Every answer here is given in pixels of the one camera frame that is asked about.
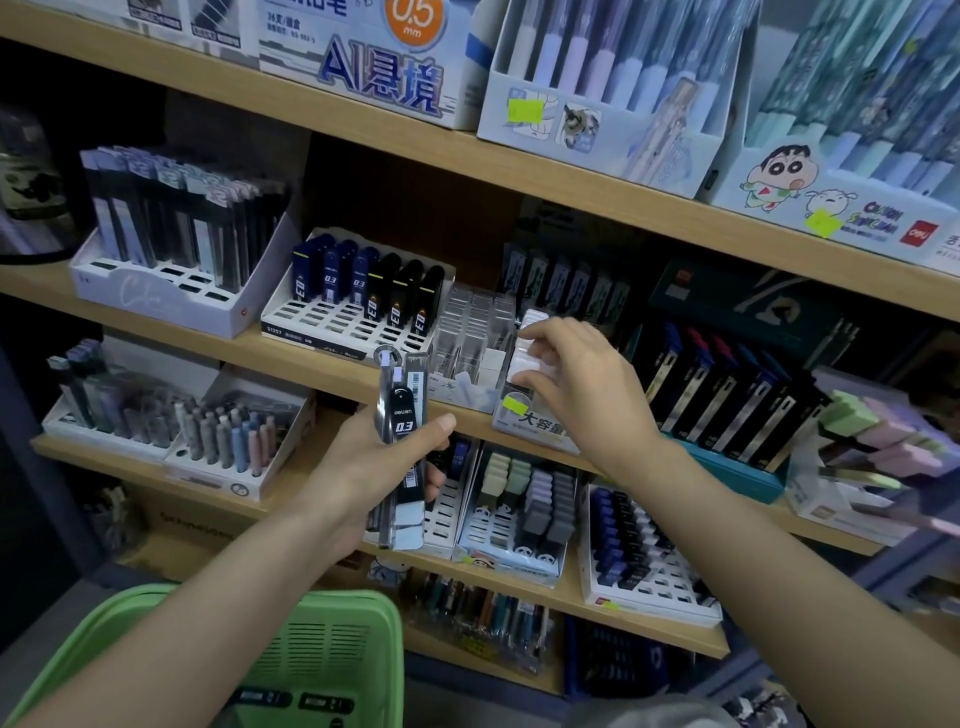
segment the yellow price sticker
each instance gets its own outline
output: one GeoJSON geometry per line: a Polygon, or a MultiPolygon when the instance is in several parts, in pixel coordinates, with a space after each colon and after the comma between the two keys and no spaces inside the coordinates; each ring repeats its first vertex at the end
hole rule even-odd
{"type": "Polygon", "coordinates": [[[520,417],[523,417],[523,415],[527,413],[527,410],[530,409],[526,404],[515,400],[513,397],[503,398],[503,406],[520,417]]]}
{"type": "Polygon", "coordinates": [[[543,99],[511,99],[507,102],[507,121],[513,124],[541,124],[543,104],[543,99]]]}
{"type": "Polygon", "coordinates": [[[808,218],[806,226],[820,237],[830,237],[843,227],[843,223],[824,209],[818,209],[808,218]]]}

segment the green shopping basket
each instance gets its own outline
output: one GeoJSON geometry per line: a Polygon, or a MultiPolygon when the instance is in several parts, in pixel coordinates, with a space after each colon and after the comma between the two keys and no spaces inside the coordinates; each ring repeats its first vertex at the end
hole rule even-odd
{"type": "MultiPolygon", "coordinates": [[[[6,725],[15,724],[43,697],[127,633],[176,585],[128,589],[80,623],[39,674],[6,725]]],[[[288,708],[237,706],[245,728],[399,728],[403,724],[403,633],[394,603],[377,592],[311,592],[260,655],[244,685],[293,694],[288,708]],[[349,715],[300,707],[310,695],[348,698],[349,715]]]]}

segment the floor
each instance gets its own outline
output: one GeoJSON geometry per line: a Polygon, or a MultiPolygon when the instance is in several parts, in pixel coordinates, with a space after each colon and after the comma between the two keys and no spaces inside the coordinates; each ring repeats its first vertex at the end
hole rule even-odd
{"type": "MultiPolygon", "coordinates": [[[[77,582],[0,655],[0,724],[20,696],[53,656],[60,644],[90,610],[112,592],[85,581],[77,582]]],[[[560,724],[520,713],[495,703],[477,700],[407,680],[404,704],[407,725],[437,728],[559,728],[560,724]]]]}

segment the crayon shin-chan character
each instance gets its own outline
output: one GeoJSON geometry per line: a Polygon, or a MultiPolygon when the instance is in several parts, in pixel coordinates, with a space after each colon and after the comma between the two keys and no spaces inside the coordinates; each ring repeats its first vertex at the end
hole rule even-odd
{"type": "Polygon", "coordinates": [[[764,212],[770,212],[791,197],[799,197],[801,190],[816,181],[819,171],[810,158],[808,146],[787,144],[750,170],[740,189],[750,193],[747,207],[761,207],[764,212]]]}

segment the orange circle label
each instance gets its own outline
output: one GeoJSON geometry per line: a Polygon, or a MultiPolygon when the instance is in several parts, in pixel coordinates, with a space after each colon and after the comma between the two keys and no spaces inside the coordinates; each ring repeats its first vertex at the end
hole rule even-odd
{"type": "Polygon", "coordinates": [[[383,0],[387,26],[396,39],[413,49],[433,45],[444,30],[444,0],[383,0]]]}

